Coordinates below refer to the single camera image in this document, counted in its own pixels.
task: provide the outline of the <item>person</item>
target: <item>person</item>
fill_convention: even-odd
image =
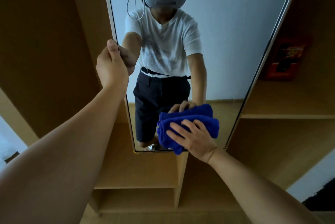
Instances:
[[[116,42],[109,40],[96,66],[103,86],[68,121],[35,142],[0,173],[0,223],[79,223],[102,167],[128,85]],[[182,111],[190,103],[176,104]],[[184,120],[166,133],[220,175],[249,219],[257,223],[316,224],[319,220],[287,192],[220,149],[206,127]]]
[[[134,88],[136,140],[142,148],[159,146],[155,136],[159,114],[190,95],[187,66],[192,101],[205,102],[207,72],[198,24],[181,9],[145,4],[126,16],[121,46],[133,69],[136,62],[141,68]]]

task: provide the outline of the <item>mirror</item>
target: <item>mirror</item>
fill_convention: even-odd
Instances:
[[[134,149],[171,150],[158,143],[157,123],[183,101],[211,105],[224,147],[285,0],[110,1],[131,74]]]

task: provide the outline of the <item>folded microfiber cloth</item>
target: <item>folded microfiber cloth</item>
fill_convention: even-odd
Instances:
[[[174,112],[171,114],[161,112],[161,114],[159,115],[159,121],[157,123],[157,125],[159,126],[159,128],[157,128],[159,143],[165,148],[171,148],[177,155],[183,152],[184,147],[172,140],[166,134],[166,131],[169,129],[179,135],[170,127],[171,122],[174,122],[182,126],[187,131],[190,131],[188,127],[181,124],[183,120],[189,120],[191,122],[193,122],[194,120],[199,120],[205,125],[212,138],[217,138],[217,136],[219,135],[219,121],[213,118],[213,110],[209,104],[196,106],[193,109],[185,110],[183,112]]]

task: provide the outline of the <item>hand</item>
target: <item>hand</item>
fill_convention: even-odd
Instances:
[[[171,130],[166,131],[167,135],[179,145],[189,150],[194,157],[208,163],[215,151],[218,149],[218,146],[211,138],[205,125],[198,120],[194,120],[193,122],[183,120],[182,125],[187,126],[191,132],[188,132],[186,129],[174,122],[170,123],[171,128],[184,138],[177,136]]]
[[[136,62],[130,59],[129,51],[127,49],[121,47],[120,45],[119,45],[119,49],[120,49],[121,58],[124,64],[126,65],[128,75],[130,76],[132,73],[134,73]]]
[[[99,54],[96,71],[103,87],[117,86],[126,93],[129,76],[114,40],[108,40],[107,47]]]
[[[197,106],[197,104],[194,102],[183,101],[181,104],[174,104],[168,113],[169,114],[174,113],[177,112],[178,110],[179,112],[183,112],[185,108],[192,109],[195,106]]]

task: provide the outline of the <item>wooden floor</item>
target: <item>wooden floor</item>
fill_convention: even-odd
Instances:
[[[214,118],[220,121],[220,131],[219,136],[216,139],[216,143],[218,144],[218,146],[224,147],[236,121],[237,115],[240,111],[242,100],[209,100],[207,101],[207,103],[210,104],[213,108]],[[136,140],[135,103],[128,103],[128,105],[135,141],[135,148],[136,150],[141,151],[143,150],[143,148],[138,146]]]
[[[335,223],[334,212],[318,212],[324,224]],[[103,214],[100,218],[82,218],[80,224],[251,224],[243,212]]]

